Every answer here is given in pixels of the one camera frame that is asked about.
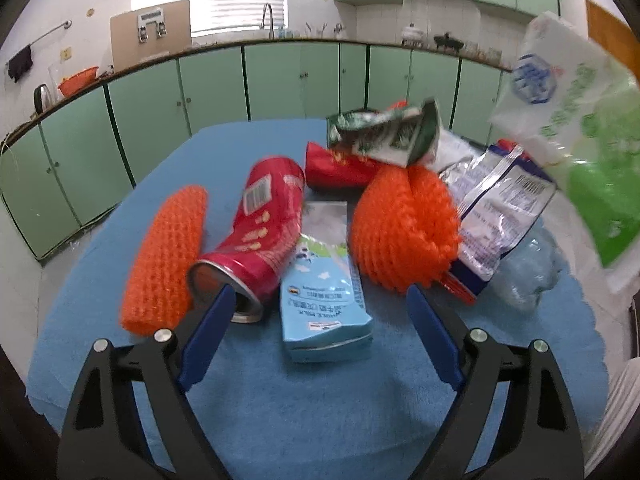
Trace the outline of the orange foam net bundle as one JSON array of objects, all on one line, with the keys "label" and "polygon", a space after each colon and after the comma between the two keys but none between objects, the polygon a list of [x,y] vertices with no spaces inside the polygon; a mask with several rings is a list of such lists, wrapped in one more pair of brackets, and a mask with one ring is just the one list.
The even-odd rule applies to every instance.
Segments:
[{"label": "orange foam net bundle", "polygon": [[403,294],[439,281],[457,260],[457,207],[433,171],[384,166],[352,214],[349,248],[361,274]]}]

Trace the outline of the silver blue snack bag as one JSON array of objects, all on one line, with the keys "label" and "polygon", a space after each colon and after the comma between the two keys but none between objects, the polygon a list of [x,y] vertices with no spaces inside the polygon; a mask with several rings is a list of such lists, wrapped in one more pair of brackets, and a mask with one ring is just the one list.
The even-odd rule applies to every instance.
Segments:
[{"label": "silver blue snack bag", "polygon": [[442,279],[465,304],[474,304],[555,193],[555,183],[521,146],[500,140],[487,151],[439,173],[457,207],[457,260]]}]

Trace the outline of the red crushed chip can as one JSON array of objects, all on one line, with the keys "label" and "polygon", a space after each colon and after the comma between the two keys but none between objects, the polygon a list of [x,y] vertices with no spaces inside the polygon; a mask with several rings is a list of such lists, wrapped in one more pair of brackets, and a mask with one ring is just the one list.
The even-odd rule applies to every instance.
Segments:
[{"label": "red crushed chip can", "polygon": [[229,235],[188,272],[194,304],[214,299],[229,285],[235,293],[232,321],[253,324],[264,316],[302,232],[305,176],[288,157],[260,160],[250,170]]}]

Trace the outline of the white green plastic bag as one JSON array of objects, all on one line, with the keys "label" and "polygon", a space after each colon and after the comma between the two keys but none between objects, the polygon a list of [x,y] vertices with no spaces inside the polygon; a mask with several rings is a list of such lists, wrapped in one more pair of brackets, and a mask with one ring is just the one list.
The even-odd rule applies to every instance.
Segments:
[{"label": "white green plastic bag", "polygon": [[639,276],[639,85],[551,12],[531,21],[491,125],[555,180],[585,223],[608,287]]}]

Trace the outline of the green lower kitchen cabinets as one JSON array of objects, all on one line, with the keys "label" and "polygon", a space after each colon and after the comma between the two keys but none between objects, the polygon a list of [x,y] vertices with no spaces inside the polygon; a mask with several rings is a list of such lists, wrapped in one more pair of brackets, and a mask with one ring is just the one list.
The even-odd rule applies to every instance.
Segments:
[{"label": "green lower kitchen cabinets", "polygon": [[434,98],[446,127],[486,144],[505,82],[499,64],[350,41],[264,41],[174,56],[96,81],[9,134],[1,198],[43,260],[206,127]]}]

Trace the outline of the orange foam net sleeve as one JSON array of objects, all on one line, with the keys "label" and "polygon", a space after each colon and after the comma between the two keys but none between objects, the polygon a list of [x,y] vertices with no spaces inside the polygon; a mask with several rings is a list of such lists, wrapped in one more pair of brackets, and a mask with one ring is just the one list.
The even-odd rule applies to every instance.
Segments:
[{"label": "orange foam net sleeve", "polygon": [[188,185],[162,203],[129,272],[120,324],[137,336],[175,328],[190,311],[186,274],[200,254],[208,203],[205,188]]}]

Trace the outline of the blue milk carton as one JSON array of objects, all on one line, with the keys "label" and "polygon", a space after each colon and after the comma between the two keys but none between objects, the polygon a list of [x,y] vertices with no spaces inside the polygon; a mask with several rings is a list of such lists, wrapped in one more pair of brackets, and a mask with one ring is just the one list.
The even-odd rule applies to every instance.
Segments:
[{"label": "blue milk carton", "polygon": [[284,348],[297,363],[367,359],[373,321],[347,245],[345,202],[308,202],[280,283]]}]

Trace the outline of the green snack wrapper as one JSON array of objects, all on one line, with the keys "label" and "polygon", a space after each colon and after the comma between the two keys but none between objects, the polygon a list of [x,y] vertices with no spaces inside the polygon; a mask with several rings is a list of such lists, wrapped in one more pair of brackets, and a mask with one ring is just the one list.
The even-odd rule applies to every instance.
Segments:
[{"label": "green snack wrapper", "polygon": [[438,103],[426,99],[421,106],[396,106],[371,112],[353,110],[326,120],[326,147],[408,168],[432,162],[442,132]]}]

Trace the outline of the steel kettle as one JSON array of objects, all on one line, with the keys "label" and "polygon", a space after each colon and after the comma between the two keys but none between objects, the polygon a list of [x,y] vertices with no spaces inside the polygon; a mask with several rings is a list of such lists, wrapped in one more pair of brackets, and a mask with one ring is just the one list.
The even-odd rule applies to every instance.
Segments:
[{"label": "steel kettle", "polygon": [[34,100],[35,112],[38,115],[43,114],[53,105],[51,91],[46,84],[40,84],[35,88],[32,99]]}]

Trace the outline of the orange basin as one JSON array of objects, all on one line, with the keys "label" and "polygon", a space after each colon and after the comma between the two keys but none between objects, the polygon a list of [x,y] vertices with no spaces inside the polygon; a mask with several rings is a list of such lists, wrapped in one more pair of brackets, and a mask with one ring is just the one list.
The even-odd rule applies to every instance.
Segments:
[{"label": "orange basin", "polygon": [[58,91],[61,92],[64,98],[69,98],[80,90],[94,84],[94,82],[98,79],[98,75],[96,74],[97,72],[98,66],[92,66],[86,68],[85,70],[82,70],[77,74],[73,74],[73,76],[64,78],[58,84]]}]

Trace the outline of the black wok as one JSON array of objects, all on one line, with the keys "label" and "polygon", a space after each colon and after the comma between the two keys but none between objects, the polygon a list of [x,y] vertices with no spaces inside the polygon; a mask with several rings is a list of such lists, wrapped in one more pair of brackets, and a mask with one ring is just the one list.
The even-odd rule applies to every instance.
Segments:
[{"label": "black wok", "polygon": [[454,38],[449,32],[445,32],[443,35],[436,35],[434,41],[437,49],[449,49],[454,52],[459,52],[464,47],[464,42]]}]

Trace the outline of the white pot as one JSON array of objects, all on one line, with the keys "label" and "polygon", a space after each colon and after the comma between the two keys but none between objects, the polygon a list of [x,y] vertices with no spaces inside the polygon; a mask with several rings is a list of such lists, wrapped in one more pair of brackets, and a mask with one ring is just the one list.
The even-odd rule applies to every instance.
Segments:
[{"label": "white pot", "polygon": [[400,33],[400,43],[406,47],[422,48],[425,44],[425,32],[410,23]]}]

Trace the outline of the brown wooden door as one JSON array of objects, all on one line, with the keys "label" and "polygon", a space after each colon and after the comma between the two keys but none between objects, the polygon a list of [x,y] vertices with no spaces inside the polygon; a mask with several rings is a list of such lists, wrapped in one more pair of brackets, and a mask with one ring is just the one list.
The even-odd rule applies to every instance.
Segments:
[{"label": "brown wooden door", "polygon": [[586,12],[589,38],[639,78],[640,44],[632,30],[591,0],[586,0]]}]

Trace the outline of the dark towel on rail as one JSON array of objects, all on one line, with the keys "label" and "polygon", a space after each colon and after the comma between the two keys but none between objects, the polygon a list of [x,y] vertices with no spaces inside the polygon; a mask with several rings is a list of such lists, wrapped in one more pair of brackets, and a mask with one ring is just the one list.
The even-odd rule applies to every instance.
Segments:
[{"label": "dark towel on rail", "polygon": [[9,59],[8,75],[14,82],[19,82],[32,69],[32,45],[19,50],[13,58]]}]

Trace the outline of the wall towel rail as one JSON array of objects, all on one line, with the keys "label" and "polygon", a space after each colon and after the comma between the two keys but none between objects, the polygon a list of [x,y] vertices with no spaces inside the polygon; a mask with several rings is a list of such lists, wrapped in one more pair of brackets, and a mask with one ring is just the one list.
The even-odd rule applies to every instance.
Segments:
[{"label": "wall towel rail", "polygon": [[[72,20],[65,20],[63,23],[52,27],[51,29],[49,29],[46,32],[44,32],[43,34],[41,34],[39,37],[37,37],[34,40],[32,40],[29,43],[30,48],[33,49],[35,44],[38,44],[39,41],[41,41],[43,39],[46,39],[47,37],[51,36],[55,32],[58,32],[59,30],[69,30],[72,26],[73,26],[73,21]],[[20,52],[21,52],[21,50],[15,51],[9,58],[6,59],[6,62],[4,63],[4,66],[9,67],[10,59],[11,58],[15,58]]]}]

